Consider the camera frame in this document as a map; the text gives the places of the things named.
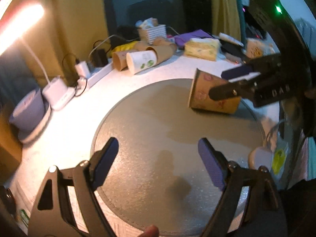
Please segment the floral brown paper cup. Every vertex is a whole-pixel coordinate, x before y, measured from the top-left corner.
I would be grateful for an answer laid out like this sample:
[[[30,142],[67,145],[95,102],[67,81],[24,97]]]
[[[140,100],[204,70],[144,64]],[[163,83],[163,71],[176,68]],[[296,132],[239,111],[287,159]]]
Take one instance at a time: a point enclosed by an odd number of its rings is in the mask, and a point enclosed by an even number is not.
[[[215,101],[209,98],[209,90],[213,87],[227,84],[218,76],[196,69],[191,84],[188,107],[205,111],[234,114],[241,102],[240,97]]]

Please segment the white green-print paper cup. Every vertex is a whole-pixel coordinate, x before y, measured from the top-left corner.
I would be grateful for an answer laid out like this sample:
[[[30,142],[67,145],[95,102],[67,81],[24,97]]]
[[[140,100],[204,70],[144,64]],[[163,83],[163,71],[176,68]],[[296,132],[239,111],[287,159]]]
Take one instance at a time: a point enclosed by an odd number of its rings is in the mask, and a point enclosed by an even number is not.
[[[153,50],[137,51],[126,54],[129,71],[135,75],[157,64],[157,56]]]

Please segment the brown paper cup lying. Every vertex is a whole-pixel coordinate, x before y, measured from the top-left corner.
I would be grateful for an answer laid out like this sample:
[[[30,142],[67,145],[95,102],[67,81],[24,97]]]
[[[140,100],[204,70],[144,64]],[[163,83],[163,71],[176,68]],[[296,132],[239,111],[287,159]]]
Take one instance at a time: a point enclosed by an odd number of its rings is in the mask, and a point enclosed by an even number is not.
[[[126,55],[127,53],[137,52],[135,49],[127,50],[127,51],[116,51],[113,53],[113,66],[116,70],[122,71],[127,67]]]

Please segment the cartoon ceramic mug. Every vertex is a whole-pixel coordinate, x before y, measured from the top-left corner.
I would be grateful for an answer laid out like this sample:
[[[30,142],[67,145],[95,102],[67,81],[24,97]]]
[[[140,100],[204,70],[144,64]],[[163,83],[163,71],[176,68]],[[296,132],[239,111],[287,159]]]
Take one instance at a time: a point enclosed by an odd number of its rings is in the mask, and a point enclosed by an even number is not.
[[[246,42],[246,56],[248,58],[259,58],[263,56],[272,55],[275,50],[271,44],[264,44],[257,39],[247,39]]]

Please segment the yellow tissue pack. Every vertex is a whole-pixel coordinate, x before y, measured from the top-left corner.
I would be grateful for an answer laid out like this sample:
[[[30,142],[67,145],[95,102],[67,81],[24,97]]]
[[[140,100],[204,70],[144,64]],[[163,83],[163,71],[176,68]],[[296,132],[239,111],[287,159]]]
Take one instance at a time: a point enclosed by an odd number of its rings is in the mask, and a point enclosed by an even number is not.
[[[216,61],[220,47],[221,43],[218,39],[191,38],[185,43],[184,55],[204,60]]]

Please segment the yellow curtain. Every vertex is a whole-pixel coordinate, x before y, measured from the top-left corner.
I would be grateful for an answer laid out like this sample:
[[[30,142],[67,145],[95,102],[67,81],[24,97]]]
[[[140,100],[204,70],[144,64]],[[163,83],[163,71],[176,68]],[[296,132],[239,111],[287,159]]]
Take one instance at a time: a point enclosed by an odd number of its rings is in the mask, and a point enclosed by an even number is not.
[[[236,0],[211,0],[212,34],[227,34],[241,41],[241,25]]]

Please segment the purple cloth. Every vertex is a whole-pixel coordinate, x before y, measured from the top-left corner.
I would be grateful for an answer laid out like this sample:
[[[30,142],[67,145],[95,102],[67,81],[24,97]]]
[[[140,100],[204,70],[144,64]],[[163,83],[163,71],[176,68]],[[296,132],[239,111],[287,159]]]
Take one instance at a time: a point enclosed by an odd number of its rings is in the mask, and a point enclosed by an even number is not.
[[[174,36],[175,43],[177,44],[177,46],[179,48],[184,48],[185,43],[188,42],[189,40],[193,39],[193,38],[195,38],[195,39],[211,38],[212,39],[213,36],[211,36],[210,34],[208,34],[207,32],[205,32],[205,31],[203,31],[201,29]]]

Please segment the white round plate base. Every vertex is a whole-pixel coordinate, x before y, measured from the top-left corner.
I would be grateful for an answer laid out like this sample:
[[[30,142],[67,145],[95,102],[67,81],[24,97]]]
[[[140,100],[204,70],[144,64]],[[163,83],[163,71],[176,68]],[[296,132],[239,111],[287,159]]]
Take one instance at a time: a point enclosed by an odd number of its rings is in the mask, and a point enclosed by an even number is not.
[[[43,115],[43,118],[40,120],[38,125],[32,131],[30,132],[19,131],[18,140],[22,144],[28,144],[28,143],[33,142],[44,131],[51,116],[51,106],[49,105],[48,102],[44,102],[44,109],[45,109],[45,113]]]

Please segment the cardboard box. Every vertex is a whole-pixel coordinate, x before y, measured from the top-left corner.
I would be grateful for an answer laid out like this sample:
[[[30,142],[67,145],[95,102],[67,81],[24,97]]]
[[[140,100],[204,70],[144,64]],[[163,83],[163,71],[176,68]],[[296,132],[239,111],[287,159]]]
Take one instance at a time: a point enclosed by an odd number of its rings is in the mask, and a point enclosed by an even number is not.
[[[21,163],[23,145],[18,139],[18,129],[9,123],[14,106],[7,102],[1,108],[0,129],[0,182],[4,185]]]

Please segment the white woven basket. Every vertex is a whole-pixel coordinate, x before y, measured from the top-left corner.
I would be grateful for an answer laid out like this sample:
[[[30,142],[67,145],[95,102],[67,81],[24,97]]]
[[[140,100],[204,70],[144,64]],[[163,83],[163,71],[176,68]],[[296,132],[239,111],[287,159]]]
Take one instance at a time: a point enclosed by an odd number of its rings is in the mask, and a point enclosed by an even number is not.
[[[166,25],[158,25],[148,29],[138,29],[139,37],[148,44],[153,44],[158,37],[166,38]]]

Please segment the purple bowl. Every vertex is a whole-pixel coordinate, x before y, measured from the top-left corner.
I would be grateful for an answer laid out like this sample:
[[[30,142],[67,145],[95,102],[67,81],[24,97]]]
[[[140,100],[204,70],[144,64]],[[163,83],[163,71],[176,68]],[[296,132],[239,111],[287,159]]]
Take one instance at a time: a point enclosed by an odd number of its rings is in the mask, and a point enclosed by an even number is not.
[[[14,111],[10,115],[9,123],[21,131],[31,132],[43,118],[44,112],[41,89],[34,89],[14,108]]]

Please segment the yellow rubber glove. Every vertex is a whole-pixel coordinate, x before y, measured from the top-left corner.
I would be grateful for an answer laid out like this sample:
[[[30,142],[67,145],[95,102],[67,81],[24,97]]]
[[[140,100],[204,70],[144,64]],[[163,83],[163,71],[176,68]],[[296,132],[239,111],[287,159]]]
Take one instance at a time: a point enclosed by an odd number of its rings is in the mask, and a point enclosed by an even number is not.
[[[139,41],[132,41],[126,44],[121,44],[117,47],[115,47],[112,52],[121,52],[121,51],[127,51],[127,50],[132,50],[134,49],[135,45],[138,43]]]

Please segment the white power strip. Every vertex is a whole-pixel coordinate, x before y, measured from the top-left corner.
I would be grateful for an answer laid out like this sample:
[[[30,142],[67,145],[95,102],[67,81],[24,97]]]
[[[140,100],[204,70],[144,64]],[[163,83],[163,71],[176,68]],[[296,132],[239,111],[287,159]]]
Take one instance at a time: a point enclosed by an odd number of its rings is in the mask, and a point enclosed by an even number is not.
[[[104,67],[98,67],[95,68],[91,76],[86,80],[84,77],[80,77],[79,80],[77,81],[78,87],[80,89],[86,88],[90,89],[92,86],[94,86],[97,82],[99,82],[102,78],[104,78],[107,74],[109,74],[112,70],[114,69],[113,63],[110,62]]]

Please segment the black power adapter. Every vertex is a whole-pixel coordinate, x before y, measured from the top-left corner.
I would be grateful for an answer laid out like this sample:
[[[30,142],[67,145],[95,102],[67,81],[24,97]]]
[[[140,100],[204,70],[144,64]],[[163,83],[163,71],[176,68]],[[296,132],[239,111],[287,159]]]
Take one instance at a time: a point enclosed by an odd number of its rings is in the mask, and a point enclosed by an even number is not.
[[[107,54],[105,49],[96,49],[93,53],[95,67],[104,67],[108,64]]]

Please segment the white usb charger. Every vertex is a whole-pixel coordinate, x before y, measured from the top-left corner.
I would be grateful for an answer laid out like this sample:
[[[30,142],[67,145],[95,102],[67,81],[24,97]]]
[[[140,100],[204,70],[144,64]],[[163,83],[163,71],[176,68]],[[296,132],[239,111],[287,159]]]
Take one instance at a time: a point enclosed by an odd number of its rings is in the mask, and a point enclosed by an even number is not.
[[[86,61],[79,62],[79,63],[75,64],[74,67],[75,67],[75,70],[77,71],[77,74],[80,77],[84,77],[87,79],[90,77],[90,71],[89,71],[89,68],[88,68]]]

